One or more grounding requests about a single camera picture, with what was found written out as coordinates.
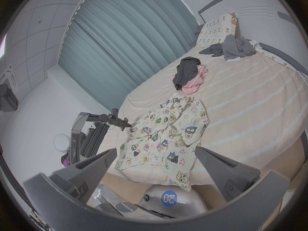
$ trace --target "pink clothing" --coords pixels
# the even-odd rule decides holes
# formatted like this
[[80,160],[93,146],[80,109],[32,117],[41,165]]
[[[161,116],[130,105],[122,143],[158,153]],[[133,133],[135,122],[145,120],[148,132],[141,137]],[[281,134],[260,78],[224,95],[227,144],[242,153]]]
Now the pink clothing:
[[182,87],[182,91],[187,95],[193,94],[198,91],[199,86],[203,83],[202,79],[205,78],[209,73],[205,66],[197,65],[197,68],[198,74],[192,80],[187,82],[185,86]]

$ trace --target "green curtain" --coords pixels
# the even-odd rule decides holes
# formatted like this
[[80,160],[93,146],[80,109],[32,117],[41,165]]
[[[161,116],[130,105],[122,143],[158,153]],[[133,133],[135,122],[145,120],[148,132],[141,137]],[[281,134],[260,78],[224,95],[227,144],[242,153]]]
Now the green curtain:
[[190,50],[196,26],[181,0],[85,0],[59,65],[102,106],[120,108],[127,94]]

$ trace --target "carrot print pillow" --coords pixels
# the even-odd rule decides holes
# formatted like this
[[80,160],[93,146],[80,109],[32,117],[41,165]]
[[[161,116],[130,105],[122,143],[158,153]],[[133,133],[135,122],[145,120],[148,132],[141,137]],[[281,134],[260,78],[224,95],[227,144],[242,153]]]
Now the carrot print pillow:
[[212,44],[222,43],[226,36],[235,34],[236,14],[225,12],[213,21],[206,22],[198,36],[197,46],[208,48]]

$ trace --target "bed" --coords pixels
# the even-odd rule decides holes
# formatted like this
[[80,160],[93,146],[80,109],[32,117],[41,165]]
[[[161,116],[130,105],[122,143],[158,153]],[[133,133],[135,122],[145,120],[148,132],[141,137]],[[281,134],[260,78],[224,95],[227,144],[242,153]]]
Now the bed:
[[[166,101],[176,92],[172,79],[180,60],[186,56],[199,58],[209,71],[192,95],[201,100],[210,120],[201,146],[261,169],[286,151],[306,128],[307,82],[292,66],[267,51],[227,63],[224,56],[199,54],[202,49],[191,49],[133,90],[122,104],[119,117],[134,123]],[[119,155],[127,137],[128,129],[110,129],[98,153],[117,148]],[[174,185],[159,166],[144,164],[115,170],[115,163],[108,170],[111,174],[135,182]],[[189,180],[192,185],[213,183],[198,159]]]

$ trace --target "headboard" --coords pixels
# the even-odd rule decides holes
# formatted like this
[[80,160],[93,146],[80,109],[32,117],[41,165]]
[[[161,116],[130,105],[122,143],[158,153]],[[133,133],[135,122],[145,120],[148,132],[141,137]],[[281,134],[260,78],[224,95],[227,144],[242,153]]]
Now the headboard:
[[226,11],[238,16],[236,37],[262,42],[277,49],[275,54],[285,53],[285,57],[297,62],[295,68],[308,74],[308,47],[279,0],[214,0],[202,8],[199,15],[206,22]]

